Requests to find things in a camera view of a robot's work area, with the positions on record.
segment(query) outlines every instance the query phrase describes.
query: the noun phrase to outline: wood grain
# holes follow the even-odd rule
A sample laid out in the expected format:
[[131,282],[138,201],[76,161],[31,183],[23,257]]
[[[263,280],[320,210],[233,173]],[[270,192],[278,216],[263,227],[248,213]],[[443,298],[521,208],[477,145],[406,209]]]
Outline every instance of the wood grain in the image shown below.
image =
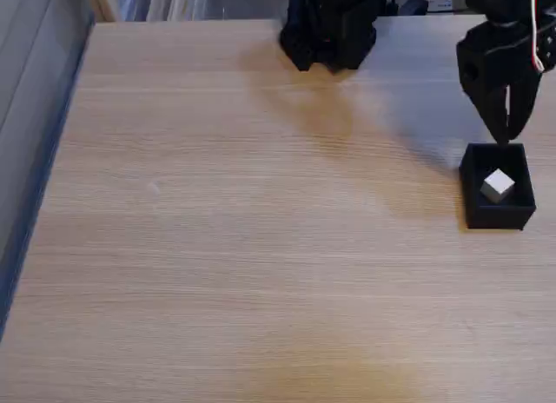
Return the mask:
[[556,82],[539,210],[468,232],[487,131],[454,45],[381,20],[354,74],[269,22],[95,28],[0,347],[9,402],[523,402],[556,395]]

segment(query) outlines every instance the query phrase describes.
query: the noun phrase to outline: wooden tabletop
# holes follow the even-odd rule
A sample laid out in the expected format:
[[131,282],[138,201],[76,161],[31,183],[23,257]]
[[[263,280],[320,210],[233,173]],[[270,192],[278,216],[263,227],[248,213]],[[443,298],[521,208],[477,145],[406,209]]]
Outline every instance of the wooden tabletop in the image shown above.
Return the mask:
[[337,76],[295,71],[271,22],[98,25],[0,401],[554,401],[556,75],[520,137],[536,214],[466,231],[479,22],[382,19]]

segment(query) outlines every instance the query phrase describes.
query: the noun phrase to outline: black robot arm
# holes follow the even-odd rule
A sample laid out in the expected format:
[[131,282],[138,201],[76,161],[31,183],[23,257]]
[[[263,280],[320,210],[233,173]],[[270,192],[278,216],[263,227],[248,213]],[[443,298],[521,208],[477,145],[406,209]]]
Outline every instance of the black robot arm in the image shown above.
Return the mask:
[[500,144],[526,126],[542,74],[556,63],[556,17],[550,12],[556,0],[533,2],[467,0],[486,21],[457,45],[460,82]]

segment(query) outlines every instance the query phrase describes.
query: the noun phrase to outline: robotic arm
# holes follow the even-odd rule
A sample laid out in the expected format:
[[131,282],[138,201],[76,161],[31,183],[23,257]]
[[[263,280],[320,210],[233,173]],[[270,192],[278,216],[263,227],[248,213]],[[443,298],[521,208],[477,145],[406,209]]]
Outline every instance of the robotic arm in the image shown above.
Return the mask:
[[[525,127],[543,72],[556,64],[556,0],[466,0],[486,15],[457,45],[461,86],[496,142]],[[289,0],[280,43],[299,70],[357,69],[376,41],[387,0]],[[506,97],[509,90],[509,104]]]

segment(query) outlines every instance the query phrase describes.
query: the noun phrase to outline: black box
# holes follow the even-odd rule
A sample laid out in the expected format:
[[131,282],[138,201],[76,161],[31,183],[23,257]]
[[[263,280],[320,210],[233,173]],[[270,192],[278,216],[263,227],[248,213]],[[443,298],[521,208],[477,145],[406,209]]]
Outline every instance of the black box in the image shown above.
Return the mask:
[[[505,199],[492,203],[480,188],[497,168],[515,184]],[[523,144],[469,144],[460,179],[468,228],[523,229],[537,208]]]

